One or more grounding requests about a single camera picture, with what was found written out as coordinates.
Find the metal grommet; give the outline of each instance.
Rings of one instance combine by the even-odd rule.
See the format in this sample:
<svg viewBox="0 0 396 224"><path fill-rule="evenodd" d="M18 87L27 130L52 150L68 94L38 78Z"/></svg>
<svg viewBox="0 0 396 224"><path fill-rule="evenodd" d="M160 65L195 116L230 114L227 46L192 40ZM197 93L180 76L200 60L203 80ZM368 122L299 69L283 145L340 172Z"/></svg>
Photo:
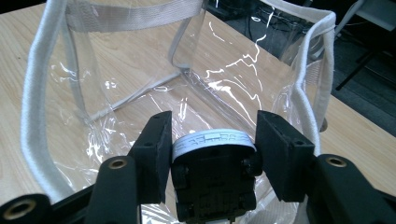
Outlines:
<svg viewBox="0 0 396 224"><path fill-rule="evenodd" d="M339 158L336 157L329 157L326 158L326 162L329 163L330 165L336 166L336 167L346 167L347 163Z"/></svg>
<svg viewBox="0 0 396 224"><path fill-rule="evenodd" d="M25 199L19 202L15 202L12 204L6 212L3 214L3 218L5 220L14 220L19 217L23 217L29 212L35 209L36 203L35 200Z"/></svg>
<svg viewBox="0 0 396 224"><path fill-rule="evenodd" d="M112 162L108 165L108 167L109 167L110 169L116 170L116 169L120 169L120 168L126 166L127 163L128 163L128 162L127 162L126 160L124 160L124 159L117 159L117 160L112 161Z"/></svg>

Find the transparent vinyl bag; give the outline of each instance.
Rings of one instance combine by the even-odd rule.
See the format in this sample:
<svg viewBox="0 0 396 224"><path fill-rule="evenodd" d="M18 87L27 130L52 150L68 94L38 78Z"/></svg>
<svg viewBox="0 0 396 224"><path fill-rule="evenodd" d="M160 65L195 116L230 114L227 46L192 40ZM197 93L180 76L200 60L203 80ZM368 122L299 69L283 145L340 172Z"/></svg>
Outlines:
<svg viewBox="0 0 396 224"><path fill-rule="evenodd" d="M93 184L100 164L127 154L149 118L167 110L174 141L216 128L254 141L260 109L287 119L320 153L334 14L263 0L238 32L205 13L206 4L47 2L28 61L21 149L53 202ZM304 203L279 202L265 175L256 198L256 210L237 222L306 222ZM144 223L178 223L170 178L166 203L146 204L142 215Z"/></svg>

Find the wooden table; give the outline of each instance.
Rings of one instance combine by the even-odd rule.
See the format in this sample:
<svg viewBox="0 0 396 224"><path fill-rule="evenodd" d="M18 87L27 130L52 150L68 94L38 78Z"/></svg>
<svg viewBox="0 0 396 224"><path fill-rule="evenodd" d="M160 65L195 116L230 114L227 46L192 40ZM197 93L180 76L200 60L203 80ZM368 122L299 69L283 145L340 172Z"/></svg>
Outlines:
<svg viewBox="0 0 396 224"><path fill-rule="evenodd" d="M20 150L23 77L42 11L41 5L0 15L0 204L23 194L43 192ZM212 35L208 33L209 23L235 34L206 15L201 39ZM327 120L329 128L321 134L323 152L352 160L375 188L396 195L396 138L333 97Z"/></svg>

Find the clear plastic bag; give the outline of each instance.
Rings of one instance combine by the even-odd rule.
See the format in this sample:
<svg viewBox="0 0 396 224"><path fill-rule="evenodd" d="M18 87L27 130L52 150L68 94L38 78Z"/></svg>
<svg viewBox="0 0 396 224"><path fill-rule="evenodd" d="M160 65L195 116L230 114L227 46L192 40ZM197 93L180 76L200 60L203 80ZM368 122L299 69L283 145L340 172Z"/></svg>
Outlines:
<svg viewBox="0 0 396 224"><path fill-rule="evenodd" d="M26 75L21 141L54 202L93 184L100 164L127 154L149 118L166 110L174 140L232 128L252 141L257 110L273 111L319 154L333 13L262 1L238 33L205 14L206 3L48 1ZM177 223L168 182L166 204L143 206L144 223ZM256 197L257 209L239 223L295 221L298 204L279 202L265 175Z"/></svg>

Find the floor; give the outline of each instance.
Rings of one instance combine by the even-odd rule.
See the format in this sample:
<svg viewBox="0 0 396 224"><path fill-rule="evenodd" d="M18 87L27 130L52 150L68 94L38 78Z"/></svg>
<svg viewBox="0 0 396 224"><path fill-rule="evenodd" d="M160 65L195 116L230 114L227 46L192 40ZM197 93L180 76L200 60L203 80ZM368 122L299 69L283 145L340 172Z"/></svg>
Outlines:
<svg viewBox="0 0 396 224"><path fill-rule="evenodd" d="M246 37L254 36L259 31L255 29L254 24L250 24L250 29L248 29L246 18L226 20L225 22ZM335 90L335 87L355 68L356 60L365 51L366 47L347 29L341 33L340 37L336 38L334 41L335 67L332 95L388 133L396 136L396 86L375 74L378 72L396 83L396 60L386 54L378 55L343 89Z"/></svg>

